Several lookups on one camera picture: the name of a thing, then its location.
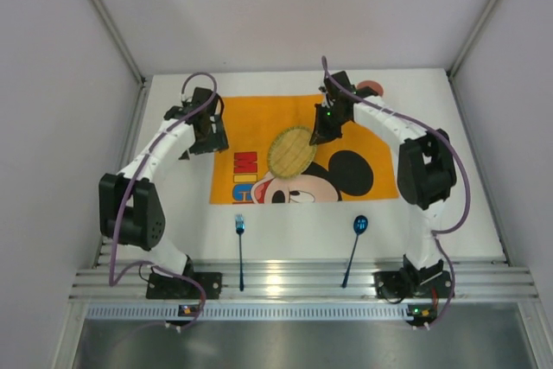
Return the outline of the pink plastic cup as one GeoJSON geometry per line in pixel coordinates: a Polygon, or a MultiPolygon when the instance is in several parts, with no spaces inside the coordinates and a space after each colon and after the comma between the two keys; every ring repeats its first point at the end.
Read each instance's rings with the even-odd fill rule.
{"type": "Polygon", "coordinates": [[[379,96],[384,95],[384,88],[374,80],[364,80],[357,84],[358,89],[362,88],[371,88],[374,92],[376,92],[379,96]]]}

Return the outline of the orange cartoon mouse placemat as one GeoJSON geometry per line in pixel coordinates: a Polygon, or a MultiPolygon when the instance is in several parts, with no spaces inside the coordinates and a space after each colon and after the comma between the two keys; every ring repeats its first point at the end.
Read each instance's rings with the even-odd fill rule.
{"type": "Polygon", "coordinates": [[[214,157],[210,201],[214,205],[390,200],[399,196],[391,150],[371,131],[353,123],[342,137],[318,147],[306,170],[276,178],[268,152],[291,127],[311,129],[317,95],[230,97],[223,121],[228,150],[214,157]]]}

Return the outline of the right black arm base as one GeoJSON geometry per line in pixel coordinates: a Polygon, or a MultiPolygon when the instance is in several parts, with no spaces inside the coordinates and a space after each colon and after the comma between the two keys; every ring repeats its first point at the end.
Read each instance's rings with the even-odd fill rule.
{"type": "Polygon", "coordinates": [[[439,259],[429,267],[417,269],[407,258],[398,270],[378,271],[373,274],[378,299],[400,303],[406,299],[447,299],[454,287],[451,274],[439,259]]]}

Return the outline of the blue metallic fork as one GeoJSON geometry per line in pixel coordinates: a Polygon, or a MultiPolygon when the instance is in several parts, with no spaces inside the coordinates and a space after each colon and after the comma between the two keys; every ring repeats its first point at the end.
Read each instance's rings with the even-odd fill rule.
{"type": "Polygon", "coordinates": [[[235,231],[238,235],[238,259],[239,259],[239,290],[245,289],[244,260],[242,237],[245,233],[245,221],[242,214],[235,215],[235,231]]]}

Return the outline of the round woven bamboo plate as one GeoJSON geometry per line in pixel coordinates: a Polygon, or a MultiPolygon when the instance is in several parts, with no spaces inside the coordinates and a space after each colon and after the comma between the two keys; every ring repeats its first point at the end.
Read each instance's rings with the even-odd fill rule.
{"type": "Polygon", "coordinates": [[[311,144],[312,130],[293,126],[283,130],[270,145],[267,164],[270,173],[279,179],[301,175],[315,159],[317,145],[311,144]]]}

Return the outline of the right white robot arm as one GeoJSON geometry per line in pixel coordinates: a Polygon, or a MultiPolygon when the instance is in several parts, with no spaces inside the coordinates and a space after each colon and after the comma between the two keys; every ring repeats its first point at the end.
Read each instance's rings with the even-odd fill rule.
{"type": "Polygon", "coordinates": [[[346,72],[326,74],[323,102],[315,106],[311,145],[342,137],[353,122],[374,133],[397,157],[397,188],[410,205],[404,261],[415,270],[430,270],[441,261],[432,234],[443,205],[457,182],[452,152],[441,130],[416,123],[392,110],[370,87],[355,88],[346,72]]]}

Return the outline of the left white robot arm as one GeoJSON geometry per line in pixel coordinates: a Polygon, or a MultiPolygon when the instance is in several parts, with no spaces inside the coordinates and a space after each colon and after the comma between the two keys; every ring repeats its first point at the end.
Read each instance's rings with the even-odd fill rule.
{"type": "Polygon", "coordinates": [[[100,179],[100,231],[112,241],[111,286],[123,276],[115,271],[119,245],[145,252],[145,258],[137,260],[135,266],[156,267],[168,276],[185,273],[188,255],[164,234],[166,217],[157,186],[183,155],[228,148],[222,117],[217,112],[223,108],[215,90],[195,88],[190,100],[165,113],[152,139],[126,167],[100,179]]]}

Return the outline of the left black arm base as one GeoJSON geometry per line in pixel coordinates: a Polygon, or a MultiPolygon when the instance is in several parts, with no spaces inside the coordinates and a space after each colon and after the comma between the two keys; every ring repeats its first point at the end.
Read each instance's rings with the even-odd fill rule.
{"type": "MultiPolygon", "coordinates": [[[[152,270],[148,277],[138,269],[138,276],[146,282],[146,298],[150,300],[200,300],[200,291],[191,283],[174,277],[167,277],[152,270]]],[[[185,276],[198,283],[206,292],[207,300],[219,299],[222,290],[220,272],[195,271],[191,264],[185,268],[185,276]]]]}

